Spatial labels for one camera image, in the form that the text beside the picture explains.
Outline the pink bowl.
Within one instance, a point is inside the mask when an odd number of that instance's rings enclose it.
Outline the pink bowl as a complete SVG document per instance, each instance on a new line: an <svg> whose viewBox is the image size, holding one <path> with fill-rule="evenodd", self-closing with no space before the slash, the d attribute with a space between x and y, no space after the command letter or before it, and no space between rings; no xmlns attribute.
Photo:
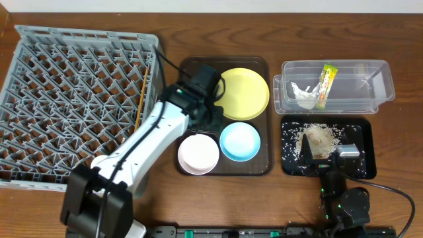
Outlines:
<svg viewBox="0 0 423 238"><path fill-rule="evenodd" d="M204 134L188 136L178 149L179 165L191 175L204 175L217 165L219 148L211 137Z"/></svg>

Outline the wooden chopstick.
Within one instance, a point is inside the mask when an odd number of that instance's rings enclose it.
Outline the wooden chopstick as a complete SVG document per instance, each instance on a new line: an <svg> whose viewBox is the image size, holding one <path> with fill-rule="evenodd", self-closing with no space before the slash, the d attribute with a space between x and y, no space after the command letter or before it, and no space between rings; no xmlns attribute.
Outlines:
<svg viewBox="0 0 423 238"><path fill-rule="evenodd" d="M146 67L144 77L143 77L143 84L142 84L142 87L141 87L141 94L140 94L137 116L136 116L136 121L135 121L135 126L134 126L134 132L138 129L138 127L140 125L140 121L141 121L140 118L141 118L141 112L142 112L142 108L143 108L143 100L144 100L144 95L145 95L145 87L146 87L146 84L147 84L148 73L149 73L149 68Z"/></svg>

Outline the light blue bowl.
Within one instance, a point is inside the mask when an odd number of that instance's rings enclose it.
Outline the light blue bowl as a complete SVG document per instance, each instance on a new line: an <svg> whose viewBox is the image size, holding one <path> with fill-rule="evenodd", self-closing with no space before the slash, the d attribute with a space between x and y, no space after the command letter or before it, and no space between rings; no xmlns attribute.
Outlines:
<svg viewBox="0 0 423 238"><path fill-rule="evenodd" d="M245 162L257 155L261 139L258 131L250 124L234 122L223 129L219 137L219 146L230 160Z"/></svg>

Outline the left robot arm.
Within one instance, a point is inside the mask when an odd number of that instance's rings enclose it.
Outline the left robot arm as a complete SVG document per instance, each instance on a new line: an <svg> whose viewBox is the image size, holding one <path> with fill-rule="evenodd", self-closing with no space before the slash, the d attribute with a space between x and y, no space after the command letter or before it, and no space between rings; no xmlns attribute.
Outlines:
<svg viewBox="0 0 423 238"><path fill-rule="evenodd" d="M208 65L165 85L147 119L117 150L71 171L60 222L82 237L145 237L133 200L141 197L148 170L189 127L222 122L223 109L214 103L224 92L224 78Z"/></svg>

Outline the white paper cup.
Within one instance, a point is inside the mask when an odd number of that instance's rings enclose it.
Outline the white paper cup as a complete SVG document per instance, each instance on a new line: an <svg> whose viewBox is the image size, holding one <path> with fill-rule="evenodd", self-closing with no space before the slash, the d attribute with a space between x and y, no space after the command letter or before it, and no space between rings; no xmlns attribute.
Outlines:
<svg viewBox="0 0 423 238"><path fill-rule="evenodd" d="M93 169L94 167L96 167L101 161L105 160L108 156L107 155L99 155L96 156L92 161L91 161L91 165L90 168Z"/></svg>

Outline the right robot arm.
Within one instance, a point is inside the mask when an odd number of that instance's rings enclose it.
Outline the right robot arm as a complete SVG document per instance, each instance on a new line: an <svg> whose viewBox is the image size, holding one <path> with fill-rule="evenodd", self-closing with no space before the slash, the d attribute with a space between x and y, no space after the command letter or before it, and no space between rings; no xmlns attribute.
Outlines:
<svg viewBox="0 0 423 238"><path fill-rule="evenodd" d="M348 188L346 172L358 163L360 152L356 145L339 145L330 159L313 157L308 137L304 134L299 164L306 168L307 177L318 177L321 183L321 207L327 219L327 237L345 237L347 230L356 233L370 221L369 192L362 187Z"/></svg>

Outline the white napkin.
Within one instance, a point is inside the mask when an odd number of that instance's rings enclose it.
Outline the white napkin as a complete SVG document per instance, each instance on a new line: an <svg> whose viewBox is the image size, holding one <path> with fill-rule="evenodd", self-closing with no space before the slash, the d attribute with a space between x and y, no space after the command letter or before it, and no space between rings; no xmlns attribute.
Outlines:
<svg viewBox="0 0 423 238"><path fill-rule="evenodd" d="M311 92L309 92L310 86L307 86L305 90L301 90L294 82L291 82L291 86L298 105L301 108L312 110L315 107L317 101L320 83L318 83Z"/></svg>

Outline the green orange snack wrapper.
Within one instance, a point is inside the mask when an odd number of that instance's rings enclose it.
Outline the green orange snack wrapper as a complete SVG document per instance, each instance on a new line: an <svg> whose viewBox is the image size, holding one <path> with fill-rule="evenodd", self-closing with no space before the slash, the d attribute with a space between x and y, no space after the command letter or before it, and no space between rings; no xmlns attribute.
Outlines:
<svg viewBox="0 0 423 238"><path fill-rule="evenodd" d="M330 93L330 89L332 87L337 72L338 69L336 67L329 64L324 65L320 76L319 94L315 105L317 109L325 109L328 94Z"/></svg>

